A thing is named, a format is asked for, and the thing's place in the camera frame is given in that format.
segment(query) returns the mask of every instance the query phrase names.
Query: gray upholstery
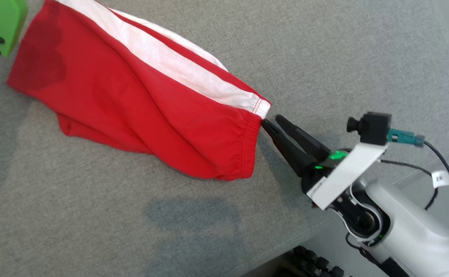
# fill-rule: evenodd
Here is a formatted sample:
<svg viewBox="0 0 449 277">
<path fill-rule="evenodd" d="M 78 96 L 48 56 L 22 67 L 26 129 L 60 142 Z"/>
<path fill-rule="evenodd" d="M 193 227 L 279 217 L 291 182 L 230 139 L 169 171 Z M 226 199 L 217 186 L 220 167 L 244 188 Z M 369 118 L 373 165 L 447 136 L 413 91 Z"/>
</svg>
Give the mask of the gray upholstery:
<svg viewBox="0 0 449 277">
<path fill-rule="evenodd" d="M 449 153 L 449 38 L 431 1 L 101 0 L 202 46 L 328 147 L 352 147 L 349 116 Z M 29 0 L 29 21 L 41 0 Z M 0 277 L 239 276 L 332 219 L 310 208 L 265 132 L 247 180 L 186 177 L 153 156 L 65 137 L 44 105 L 5 81 L 0 58 Z M 427 149 L 387 157 L 426 165 Z M 413 171 L 374 167 L 400 183 Z"/>
</svg>

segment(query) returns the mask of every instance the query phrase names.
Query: cable label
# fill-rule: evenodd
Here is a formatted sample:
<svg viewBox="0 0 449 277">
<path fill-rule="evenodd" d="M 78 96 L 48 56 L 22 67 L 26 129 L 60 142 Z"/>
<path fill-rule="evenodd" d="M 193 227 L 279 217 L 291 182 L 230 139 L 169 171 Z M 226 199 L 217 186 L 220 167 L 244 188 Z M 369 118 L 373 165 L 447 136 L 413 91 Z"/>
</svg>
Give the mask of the cable label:
<svg viewBox="0 0 449 277">
<path fill-rule="evenodd" d="M 431 177 L 433 178 L 434 188 L 449 186 L 449 175 L 447 171 L 435 171 L 431 174 Z"/>
</svg>

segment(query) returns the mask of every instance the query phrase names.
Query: white stripe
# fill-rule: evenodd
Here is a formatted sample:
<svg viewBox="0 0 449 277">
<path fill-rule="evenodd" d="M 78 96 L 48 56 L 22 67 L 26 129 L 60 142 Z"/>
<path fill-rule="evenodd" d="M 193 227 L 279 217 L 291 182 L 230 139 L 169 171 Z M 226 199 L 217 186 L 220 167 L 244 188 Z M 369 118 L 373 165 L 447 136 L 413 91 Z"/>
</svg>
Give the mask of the white stripe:
<svg viewBox="0 0 449 277">
<path fill-rule="evenodd" d="M 94 0 L 56 0 L 94 21 L 102 30 L 124 44 L 137 58 L 184 86 L 216 102 L 241 108 L 265 118 L 267 101 L 223 81 L 195 62 L 170 49 L 146 32 L 119 19 Z"/>
<path fill-rule="evenodd" d="M 144 25 L 162 35 L 165 37 L 168 37 L 169 39 L 173 40 L 174 42 L 184 46 L 185 48 L 189 49 L 190 51 L 194 52 L 195 54 L 198 54 L 202 58 L 206 59 L 210 63 L 213 63 L 214 65 L 217 65 L 218 67 L 222 68 L 223 70 L 228 71 L 225 66 L 216 58 L 215 56 L 211 55 L 211 53 L 205 51 L 204 49 L 200 48 L 199 46 L 195 45 L 193 42 L 189 41 L 188 39 L 182 37 L 181 35 L 174 33 L 166 28 L 161 27 L 160 25 L 157 25 L 155 23 L 151 23 L 147 20 L 144 20 L 142 18 L 135 17 L 133 15 L 127 14 L 125 12 L 118 11 L 116 9 L 110 8 L 113 12 L 131 20 L 136 23 L 139 23 L 141 25 Z"/>
</svg>

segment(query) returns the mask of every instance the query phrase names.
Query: green object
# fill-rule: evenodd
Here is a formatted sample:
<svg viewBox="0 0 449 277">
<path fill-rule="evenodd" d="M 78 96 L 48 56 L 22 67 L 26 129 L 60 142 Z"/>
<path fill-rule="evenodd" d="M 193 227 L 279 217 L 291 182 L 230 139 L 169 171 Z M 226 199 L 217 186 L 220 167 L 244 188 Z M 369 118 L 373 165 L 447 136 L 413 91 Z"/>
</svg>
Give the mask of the green object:
<svg viewBox="0 0 449 277">
<path fill-rule="evenodd" d="M 0 55 L 13 51 L 27 15 L 26 0 L 0 0 Z"/>
<path fill-rule="evenodd" d="M 334 152 L 330 153 L 329 159 L 340 160 L 340 159 L 346 158 L 347 155 L 348 155 L 348 153 L 346 153 L 344 151 L 334 151 Z"/>
<path fill-rule="evenodd" d="M 417 147 L 423 147 L 424 136 L 415 135 L 413 132 L 401 131 L 394 128 L 388 130 L 388 142 L 398 142 L 399 144 L 412 144 Z"/>
</svg>

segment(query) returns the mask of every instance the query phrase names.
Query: black wheel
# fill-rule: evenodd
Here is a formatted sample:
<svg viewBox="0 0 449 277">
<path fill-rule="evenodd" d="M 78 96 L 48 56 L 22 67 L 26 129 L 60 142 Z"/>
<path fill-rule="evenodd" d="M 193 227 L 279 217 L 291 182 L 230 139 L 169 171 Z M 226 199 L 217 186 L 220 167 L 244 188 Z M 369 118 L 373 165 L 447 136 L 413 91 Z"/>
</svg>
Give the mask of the black wheel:
<svg viewBox="0 0 449 277">
<path fill-rule="evenodd" d="M 305 247 L 298 246 L 298 247 L 293 248 L 293 253 L 295 255 L 303 255 L 303 254 L 305 254 L 305 252 L 307 252 L 307 249 Z"/>
<path fill-rule="evenodd" d="M 319 257 L 316 260 L 316 265 L 317 265 L 318 269 L 320 269 L 320 270 L 326 269 L 328 264 L 329 264 L 329 261 L 323 257 Z"/>
<path fill-rule="evenodd" d="M 344 276 L 344 270 L 342 270 L 340 267 L 335 266 L 331 271 L 332 277 L 343 277 Z"/>
</svg>

